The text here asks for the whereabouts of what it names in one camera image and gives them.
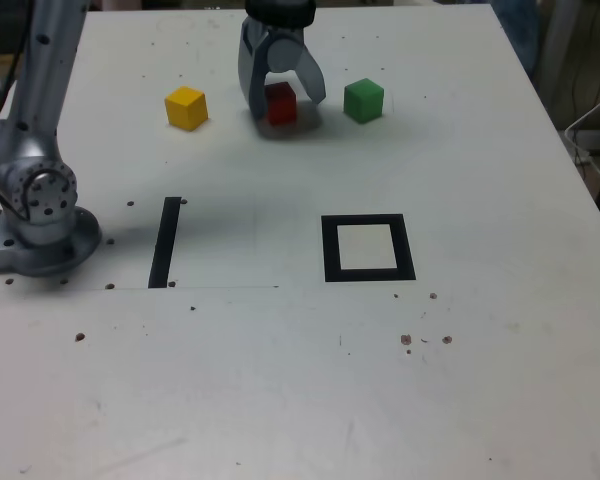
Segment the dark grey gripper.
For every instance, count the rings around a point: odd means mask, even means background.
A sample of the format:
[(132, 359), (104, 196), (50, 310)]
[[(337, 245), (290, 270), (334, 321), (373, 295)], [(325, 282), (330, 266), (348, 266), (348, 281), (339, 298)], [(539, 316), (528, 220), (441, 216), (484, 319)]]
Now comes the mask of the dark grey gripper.
[(238, 77), (242, 93), (255, 120), (262, 120), (268, 111), (265, 78), (269, 71), (293, 71), (314, 104), (320, 104), (326, 98), (322, 70), (303, 42), (303, 29), (264, 25), (251, 17), (243, 21), (238, 53)]

